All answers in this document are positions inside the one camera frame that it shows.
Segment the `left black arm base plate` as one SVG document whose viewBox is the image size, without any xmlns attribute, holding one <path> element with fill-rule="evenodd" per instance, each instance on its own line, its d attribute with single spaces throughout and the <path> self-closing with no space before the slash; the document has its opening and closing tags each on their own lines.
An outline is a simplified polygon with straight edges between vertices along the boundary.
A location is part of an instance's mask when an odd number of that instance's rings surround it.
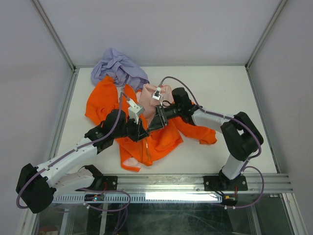
<svg viewBox="0 0 313 235">
<path fill-rule="evenodd" d="M 118 185 L 118 177 L 112 175 L 103 175 L 100 177 L 97 189 L 100 191 L 116 191 Z"/>
</svg>

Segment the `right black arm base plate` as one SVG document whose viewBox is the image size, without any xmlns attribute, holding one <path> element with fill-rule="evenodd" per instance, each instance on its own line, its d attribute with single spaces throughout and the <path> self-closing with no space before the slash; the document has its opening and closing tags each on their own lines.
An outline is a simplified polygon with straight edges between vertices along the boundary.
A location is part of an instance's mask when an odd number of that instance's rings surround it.
<svg viewBox="0 0 313 235">
<path fill-rule="evenodd" d="M 205 191 L 248 191 L 246 177 L 239 175 L 233 180 L 219 175 L 203 176 Z"/>
</svg>

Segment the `orange jacket with pink lining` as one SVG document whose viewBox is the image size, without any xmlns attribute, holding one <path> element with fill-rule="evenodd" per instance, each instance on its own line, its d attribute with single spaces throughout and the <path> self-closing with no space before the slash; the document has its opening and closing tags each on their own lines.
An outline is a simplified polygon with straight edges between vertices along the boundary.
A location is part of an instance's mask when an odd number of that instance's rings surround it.
<svg viewBox="0 0 313 235">
<path fill-rule="evenodd" d="M 139 103 L 145 109 L 140 116 L 144 127 L 147 127 L 155 115 L 155 106 L 159 101 L 152 98 L 157 90 L 156 86 L 145 84 L 139 91 L 134 91 L 130 85 L 125 85 L 124 93 L 134 102 Z M 106 76 L 92 91 L 86 105 L 86 117 L 94 124 L 99 125 L 106 116 L 119 107 L 118 90 L 113 78 Z M 130 138 L 119 138 L 121 167 L 128 171 L 138 172 L 143 165 L 151 166 L 172 152 L 181 143 L 182 135 L 199 140 L 200 144 L 214 144 L 217 142 L 216 132 L 212 129 L 193 126 L 185 123 L 180 117 L 169 121 L 163 129 L 153 131 L 151 135 L 139 142 L 133 142 Z"/>
</svg>

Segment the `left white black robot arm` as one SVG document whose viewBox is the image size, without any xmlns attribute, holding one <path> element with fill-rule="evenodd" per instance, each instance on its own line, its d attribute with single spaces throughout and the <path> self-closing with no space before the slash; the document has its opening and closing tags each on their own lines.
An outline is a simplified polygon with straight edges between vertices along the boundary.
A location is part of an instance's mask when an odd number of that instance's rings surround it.
<svg viewBox="0 0 313 235">
<path fill-rule="evenodd" d="M 18 208 L 39 213 L 54 199 L 66 193 L 83 189 L 110 189 L 103 173 L 92 164 L 84 165 L 74 173 L 70 173 L 70 170 L 111 147 L 115 139 L 129 137 L 133 141 L 139 141 L 147 137 L 149 133 L 144 129 L 140 118 L 142 113 L 142 110 L 129 109 L 125 113 L 114 109 L 66 153 L 37 166 L 25 165 L 16 187 Z"/>
</svg>

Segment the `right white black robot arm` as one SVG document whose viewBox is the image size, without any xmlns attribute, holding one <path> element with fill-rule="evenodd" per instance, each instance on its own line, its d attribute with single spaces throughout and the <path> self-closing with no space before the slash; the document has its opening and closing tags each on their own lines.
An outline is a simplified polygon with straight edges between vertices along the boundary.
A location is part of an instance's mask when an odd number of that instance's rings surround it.
<svg viewBox="0 0 313 235">
<path fill-rule="evenodd" d="M 231 189 L 250 155 L 261 149 L 264 143 L 262 135 L 244 112 L 229 117 L 206 111 L 203 107 L 193 104 L 182 87 L 172 90 L 172 96 L 173 104 L 165 108 L 161 105 L 155 107 L 155 116 L 148 130 L 152 132 L 162 129 L 169 120 L 179 117 L 192 126 L 206 127 L 222 133 L 229 157 L 220 171 L 219 185 L 223 189 Z"/>
</svg>

